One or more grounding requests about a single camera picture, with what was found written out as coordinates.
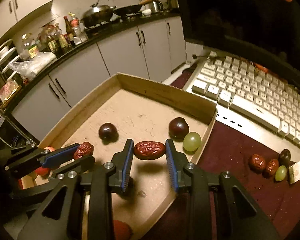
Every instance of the metal screw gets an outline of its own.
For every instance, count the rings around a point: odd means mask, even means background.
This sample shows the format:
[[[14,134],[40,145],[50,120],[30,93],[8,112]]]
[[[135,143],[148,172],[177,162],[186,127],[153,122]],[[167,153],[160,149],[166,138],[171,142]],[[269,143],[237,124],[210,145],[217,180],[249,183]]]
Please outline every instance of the metal screw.
[[[73,179],[75,176],[77,176],[77,173],[75,171],[70,171],[68,173],[68,177],[71,178],[71,179]]]
[[[224,171],[224,172],[222,173],[222,176],[224,176],[224,177],[227,178],[227,179],[231,177],[229,171]]]
[[[187,169],[192,170],[194,168],[195,164],[194,163],[188,163],[187,164]]]
[[[103,166],[106,169],[111,169],[114,166],[114,164],[112,162],[107,162],[107,163],[104,163]]]
[[[63,179],[65,177],[65,175],[63,173],[58,174],[58,179]]]

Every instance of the plastic bag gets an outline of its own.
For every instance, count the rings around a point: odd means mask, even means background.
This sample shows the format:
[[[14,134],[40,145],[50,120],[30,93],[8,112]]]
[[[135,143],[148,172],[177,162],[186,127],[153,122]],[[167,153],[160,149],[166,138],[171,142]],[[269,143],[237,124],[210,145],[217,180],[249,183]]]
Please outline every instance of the plastic bag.
[[[33,79],[46,65],[56,58],[52,52],[39,52],[31,60],[9,63],[8,68],[17,71],[23,79]]]

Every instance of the black countertop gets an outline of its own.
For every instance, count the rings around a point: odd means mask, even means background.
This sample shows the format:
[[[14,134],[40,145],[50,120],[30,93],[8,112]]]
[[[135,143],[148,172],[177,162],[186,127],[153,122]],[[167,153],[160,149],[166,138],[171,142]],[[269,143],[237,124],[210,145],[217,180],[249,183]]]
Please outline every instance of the black countertop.
[[[127,29],[133,28],[137,25],[142,25],[145,23],[150,23],[156,20],[161,20],[169,17],[179,16],[180,14],[163,12],[160,14],[154,14],[147,17],[136,18],[133,21],[125,21],[122,23],[115,23],[107,26],[105,30],[93,36],[89,40],[77,45],[71,51],[62,55],[61,57],[55,59],[50,64],[48,64],[43,70],[41,70],[37,76],[29,82],[24,88],[22,88],[14,98],[8,103],[7,107],[4,110],[5,114],[11,113],[11,111],[17,106],[17,104],[26,96],[26,94],[36,85],[38,84],[46,75],[48,75],[52,70],[57,68],[61,63],[68,60],[70,57],[78,53],[79,51],[89,47],[92,44],[95,44],[98,41],[106,39],[116,33],[125,31]]]

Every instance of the bowl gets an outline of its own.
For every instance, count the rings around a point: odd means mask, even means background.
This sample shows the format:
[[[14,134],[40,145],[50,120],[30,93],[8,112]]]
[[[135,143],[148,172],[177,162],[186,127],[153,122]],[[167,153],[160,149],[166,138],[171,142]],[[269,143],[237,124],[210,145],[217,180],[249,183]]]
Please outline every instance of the bowl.
[[[151,11],[151,9],[146,9],[146,10],[143,10],[141,13],[142,13],[142,15],[151,15],[152,11]]]
[[[9,50],[9,46],[5,46],[0,50],[0,58]]]

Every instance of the white plate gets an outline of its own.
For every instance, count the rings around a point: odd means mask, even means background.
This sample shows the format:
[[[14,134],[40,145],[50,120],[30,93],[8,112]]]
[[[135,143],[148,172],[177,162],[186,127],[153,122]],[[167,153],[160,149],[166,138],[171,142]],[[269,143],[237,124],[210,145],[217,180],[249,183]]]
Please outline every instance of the white plate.
[[[7,40],[6,42],[4,42],[1,46],[0,46],[0,50],[5,47],[5,46],[10,46],[10,44],[13,42],[12,39]]]
[[[12,53],[14,53],[16,50],[16,47],[13,47],[12,49],[9,49],[5,54],[2,55],[0,58],[0,65],[7,60],[8,57],[11,56]]]
[[[1,72],[1,74],[5,73],[5,72],[8,70],[8,65],[9,65],[10,63],[16,62],[18,59],[20,59],[20,56],[19,56],[19,55],[16,56],[16,57],[14,57],[13,60],[11,60],[11,61],[4,67],[4,69],[3,69],[2,72]]]

